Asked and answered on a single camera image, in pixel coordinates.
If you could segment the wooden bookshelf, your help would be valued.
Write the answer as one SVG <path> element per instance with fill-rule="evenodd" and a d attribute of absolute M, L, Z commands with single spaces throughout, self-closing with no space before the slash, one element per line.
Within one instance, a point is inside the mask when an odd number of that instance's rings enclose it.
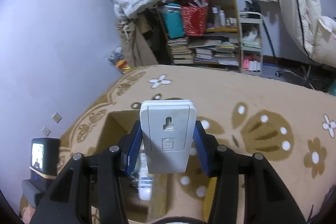
<path fill-rule="evenodd" d="M 167 0 L 158 13 L 173 65 L 240 69 L 236 0 Z"/>

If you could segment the phone mounted on gripper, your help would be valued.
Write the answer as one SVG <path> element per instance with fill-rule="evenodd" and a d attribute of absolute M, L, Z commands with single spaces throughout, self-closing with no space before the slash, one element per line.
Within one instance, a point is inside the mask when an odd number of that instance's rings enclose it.
<path fill-rule="evenodd" d="M 54 180 L 59 163 L 60 139 L 34 138 L 31 141 L 30 170 L 39 176 Z"/>

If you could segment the brown cardboard box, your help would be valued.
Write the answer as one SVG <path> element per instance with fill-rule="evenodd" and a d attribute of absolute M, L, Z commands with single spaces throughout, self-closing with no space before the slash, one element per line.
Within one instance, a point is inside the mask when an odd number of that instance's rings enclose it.
<path fill-rule="evenodd" d="M 146 159 L 137 110 L 108 114 L 98 142 L 100 223 L 155 223 L 167 213 L 166 174 L 140 173 Z"/>

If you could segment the white rolling cart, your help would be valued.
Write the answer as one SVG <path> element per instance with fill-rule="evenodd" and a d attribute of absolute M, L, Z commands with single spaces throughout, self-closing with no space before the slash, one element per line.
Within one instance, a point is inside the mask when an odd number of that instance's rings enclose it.
<path fill-rule="evenodd" d="M 261 76 L 263 65 L 263 17 L 258 12 L 239 13 L 240 71 L 247 75 Z"/>

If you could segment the plastic bag of toys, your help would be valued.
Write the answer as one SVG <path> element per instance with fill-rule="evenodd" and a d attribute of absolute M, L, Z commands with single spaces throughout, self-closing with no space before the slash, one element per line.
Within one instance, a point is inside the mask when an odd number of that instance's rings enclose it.
<path fill-rule="evenodd" d="M 105 55 L 105 59 L 114 67 L 116 67 L 121 73 L 127 73 L 130 71 L 130 66 L 123 56 L 122 47 L 117 46 L 116 48 L 111 48 L 110 51 Z"/>

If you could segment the red gift bag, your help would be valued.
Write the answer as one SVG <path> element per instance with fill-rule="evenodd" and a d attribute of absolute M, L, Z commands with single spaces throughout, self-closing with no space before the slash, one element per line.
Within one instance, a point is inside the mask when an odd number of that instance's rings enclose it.
<path fill-rule="evenodd" d="M 181 6 L 183 29 L 187 36 L 201 36 L 207 27 L 209 0 L 193 0 Z"/>

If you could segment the stack of books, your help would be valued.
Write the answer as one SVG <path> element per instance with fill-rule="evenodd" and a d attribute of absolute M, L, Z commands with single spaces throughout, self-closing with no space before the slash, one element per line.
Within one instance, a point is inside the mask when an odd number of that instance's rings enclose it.
<path fill-rule="evenodd" d="M 193 64 L 194 52 L 189 48 L 189 37 L 169 39 L 167 41 L 167 48 L 173 64 Z"/>

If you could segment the yellow oval case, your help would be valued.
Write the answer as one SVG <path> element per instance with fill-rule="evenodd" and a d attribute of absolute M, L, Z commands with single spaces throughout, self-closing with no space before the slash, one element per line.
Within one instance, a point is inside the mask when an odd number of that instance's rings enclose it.
<path fill-rule="evenodd" d="M 205 222 L 209 220 L 212 204 L 213 204 L 213 199 L 214 199 L 214 194 L 215 194 L 215 188 L 217 184 L 217 178 L 213 177 L 210 179 L 209 184 L 207 186 L 206 190 L 206 195 L 205 199 L 203 202 L 203 218 Z"/>

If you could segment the teal bag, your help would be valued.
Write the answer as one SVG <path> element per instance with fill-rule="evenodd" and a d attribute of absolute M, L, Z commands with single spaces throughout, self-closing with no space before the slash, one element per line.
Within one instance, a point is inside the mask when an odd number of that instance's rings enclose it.
<path fill-rule="evenodd" d="M 166 26 L 169 38 L 177 39 L 185 36 L 180 5 L 163 5 L 161 7 L 161 15 L 163 17 L 163 22 Z"/>

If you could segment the white tube with blue text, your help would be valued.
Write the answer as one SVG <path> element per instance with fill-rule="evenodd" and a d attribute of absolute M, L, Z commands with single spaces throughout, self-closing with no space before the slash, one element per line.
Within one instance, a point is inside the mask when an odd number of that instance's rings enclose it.
<path fill-rule="evenodd" d="M 138 171 L 138 195 L 142 201 L 150 201 L 153 189 L 153 178 L 150 176 L 146 154 L 142 151 L 139 153 L 140 167 Z"/>

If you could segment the beige trench coat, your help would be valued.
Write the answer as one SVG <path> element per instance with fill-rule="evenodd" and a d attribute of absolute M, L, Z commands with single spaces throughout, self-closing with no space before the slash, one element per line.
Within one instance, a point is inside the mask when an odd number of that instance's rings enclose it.
<path fill-rule="evenodd" d="M 116 26 L 123 57 L 130 67 L 158 65 L 157 58 L 134 21 L 117 20 Z"/>

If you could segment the wall socket plate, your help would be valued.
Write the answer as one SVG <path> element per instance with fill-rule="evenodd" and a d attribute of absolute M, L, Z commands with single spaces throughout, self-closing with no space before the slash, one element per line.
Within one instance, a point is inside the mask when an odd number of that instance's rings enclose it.
<path fill-rule="evenodd" d="M 44 128 L 42 128 L 42 134 L 45 137 L 48 137 L 51 134 L 51 130 L 48 127 L 45 126 Z"/>
<path fill-rule="evenodd" d="M 62 116 L 56 112 L 53 116 L 52 119 L 58 124 L 62 120 Z"/>

